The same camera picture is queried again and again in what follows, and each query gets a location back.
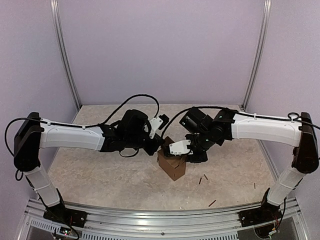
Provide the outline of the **right robot arm white sleeve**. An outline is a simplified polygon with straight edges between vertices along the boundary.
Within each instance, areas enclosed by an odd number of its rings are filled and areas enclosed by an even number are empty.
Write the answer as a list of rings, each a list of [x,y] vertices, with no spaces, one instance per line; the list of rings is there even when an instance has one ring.
[[[318,142],[307,112],[289,113],[287,117],[248,114],[225,107],[215,117],[190,108],[179,122],[189,134],[192,150],[208,151],[225,141],[255,139],[293,147],[293,160],[264,194],[261,207],[280,207],[303,177],[319,167]]]

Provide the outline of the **brown cardboard box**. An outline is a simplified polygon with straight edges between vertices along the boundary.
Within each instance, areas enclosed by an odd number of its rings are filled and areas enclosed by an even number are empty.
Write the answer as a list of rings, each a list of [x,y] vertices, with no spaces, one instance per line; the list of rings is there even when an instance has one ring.
[[[170,137],[164,139],[164,145],[157,152],[159,167],[173,180],[177,181],[186,173],[187,163],[184,156],[165,156],[165,148],[174,141]]]

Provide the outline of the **robot arm white sleeve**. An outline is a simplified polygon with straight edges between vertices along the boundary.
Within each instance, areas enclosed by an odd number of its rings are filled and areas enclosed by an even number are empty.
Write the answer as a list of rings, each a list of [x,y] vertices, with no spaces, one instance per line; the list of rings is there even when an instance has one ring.
[[[192,150],[208,151],[225,141],[255,139],[293,147],[293,160],[264,194],[261,207],[280,207],[303,177],[319,167],[318,142],[307,112],[289,113],[287,117],[248,114],[225,107],[215,117],[190,108],[179,122],[189,134]]]
[[[145,150],[148,116],[139,110],[128,110],[121,120],[93,126],[52,122],[32,112],[24,119],[14,137],[14,166],[33,186],[47,207],[62,203],[39,160],[39,150],[45,148],[78,148],[102,153],[124,149]]]

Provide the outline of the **left robot arm white sleeve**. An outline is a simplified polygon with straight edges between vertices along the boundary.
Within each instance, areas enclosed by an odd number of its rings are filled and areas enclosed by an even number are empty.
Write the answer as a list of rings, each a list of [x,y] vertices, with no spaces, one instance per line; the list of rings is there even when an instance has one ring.
[[[78,148],[102,153],[124,149],[145,150],[148,116],[139,110],[128,110],[121,120],[93,126],[52,122],[32,112],[24,119],[14,137],[14,166],[33,186],[47,207],[62,203],[39,160],[39,150],[45,148]]]

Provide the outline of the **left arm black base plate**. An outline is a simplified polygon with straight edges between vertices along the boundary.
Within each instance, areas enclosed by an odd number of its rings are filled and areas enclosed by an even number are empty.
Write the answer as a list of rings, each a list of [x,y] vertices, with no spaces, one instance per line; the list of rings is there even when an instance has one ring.
[[[43,217],[47,220],[79,228],[85,226],[87,216],[87,212],[67,208],[63,203],[47,207],[43,214]]]

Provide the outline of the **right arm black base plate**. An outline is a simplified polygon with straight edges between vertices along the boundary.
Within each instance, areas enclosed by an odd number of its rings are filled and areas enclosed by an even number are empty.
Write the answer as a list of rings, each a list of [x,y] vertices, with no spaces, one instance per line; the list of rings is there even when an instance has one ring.
[[[279,220],[282,217],[282,212],[279,207],[257,207],[248,210],[243,210],[238,213],[241,226],[248,227],[259,225],[266,222]]]

